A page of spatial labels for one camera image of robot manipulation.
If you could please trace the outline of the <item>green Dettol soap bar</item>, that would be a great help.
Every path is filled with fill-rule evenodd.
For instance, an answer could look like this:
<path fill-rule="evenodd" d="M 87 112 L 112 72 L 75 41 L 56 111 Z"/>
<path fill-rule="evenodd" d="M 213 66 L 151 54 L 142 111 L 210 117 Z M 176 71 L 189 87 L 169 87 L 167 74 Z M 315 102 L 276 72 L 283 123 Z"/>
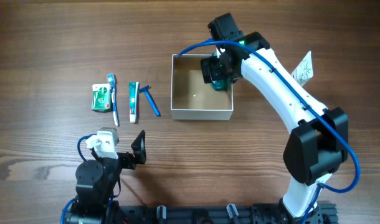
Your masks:
<path fill-rule="evenodd" d="M 109 112 L 112 110 L 111 85 L 109 83 L 92 85 L 92 107 L 96 112 Z"/>

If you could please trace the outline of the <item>teal mouthwash bottle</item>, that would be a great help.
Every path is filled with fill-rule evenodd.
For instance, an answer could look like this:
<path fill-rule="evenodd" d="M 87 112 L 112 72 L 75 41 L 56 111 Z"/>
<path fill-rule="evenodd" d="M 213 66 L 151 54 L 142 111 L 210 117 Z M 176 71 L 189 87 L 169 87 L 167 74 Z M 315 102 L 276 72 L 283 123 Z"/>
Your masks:
<path fill-rule="evenodd" d="M 216 53 L 212 54 L 211 80 L 211 86 L 214 90 L 228 90 L 230 84 L 228 71 L 226 66 L 221 63 L 220 58 Z"/>

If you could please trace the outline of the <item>blue white toothbrush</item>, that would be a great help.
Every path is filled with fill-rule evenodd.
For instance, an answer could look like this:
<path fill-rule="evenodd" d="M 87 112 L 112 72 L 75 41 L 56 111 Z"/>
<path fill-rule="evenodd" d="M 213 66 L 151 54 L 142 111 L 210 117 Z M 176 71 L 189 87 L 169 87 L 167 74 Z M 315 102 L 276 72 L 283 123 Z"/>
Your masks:
<path fill-rule="evenodd" d="M 116 126 L 119 126 L 119 118 L 116 107 L 116 81 L 115 75 L 113 73 L 109 73 L 107 75 L 107 82 L 111 85 L 111 99 L 112 99 L 112 108 L 113 108 L 113 119 Z"/>

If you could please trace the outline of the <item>white cream tube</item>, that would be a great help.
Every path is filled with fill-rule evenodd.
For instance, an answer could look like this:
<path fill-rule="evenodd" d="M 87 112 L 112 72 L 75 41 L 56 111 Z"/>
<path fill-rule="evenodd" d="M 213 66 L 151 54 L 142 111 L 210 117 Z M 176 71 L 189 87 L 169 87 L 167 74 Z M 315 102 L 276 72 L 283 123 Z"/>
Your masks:
<path fill-rule="evenodd" d="M 311 50 L 304 56 L 302 61 L 291 73 L 291 76 L 300 86 L 303 86 L 313 78 Z"/>

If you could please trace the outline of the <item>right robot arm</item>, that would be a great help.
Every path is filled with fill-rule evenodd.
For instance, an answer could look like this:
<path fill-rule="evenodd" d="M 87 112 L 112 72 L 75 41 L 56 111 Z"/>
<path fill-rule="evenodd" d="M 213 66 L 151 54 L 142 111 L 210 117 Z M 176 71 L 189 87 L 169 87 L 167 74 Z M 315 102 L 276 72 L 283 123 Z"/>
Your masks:
<path fill-rule="evenodd" d="M 279 203 L 280 221 L 305 223 L 317 214 L 323 189 L 336 193 L 352 189 L 327 185 L 353 155 L 348 144 L 348 117 L 341 108 L 330 110 L 312 97 L 286 71 L 258 32 L 216 35 L 202 45 L 217 49 L 216 55 L 201 61 L 205 83 L 247 80 L 272 105 L 290 134 L 283 160 L 291 179 Z"/>

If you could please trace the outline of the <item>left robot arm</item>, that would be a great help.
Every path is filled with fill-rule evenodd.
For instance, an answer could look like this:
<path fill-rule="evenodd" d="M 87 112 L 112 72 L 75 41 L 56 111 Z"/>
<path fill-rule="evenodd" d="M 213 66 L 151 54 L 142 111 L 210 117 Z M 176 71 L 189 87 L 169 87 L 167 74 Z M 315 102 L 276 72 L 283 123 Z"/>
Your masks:
<path fill-rule="evenodd" d="M 77 195 L 62 210 L 64 223 L 129 223 L 114 194 L 121 185 L 123 169 L 136 169 L 146 163 L 145 131 L 131 144 L 133 150 L 116 152 L 119 138 L 115 128 L 101 128 L 78 140 L 77 150 L 83 162 L 77 167 Z"/>

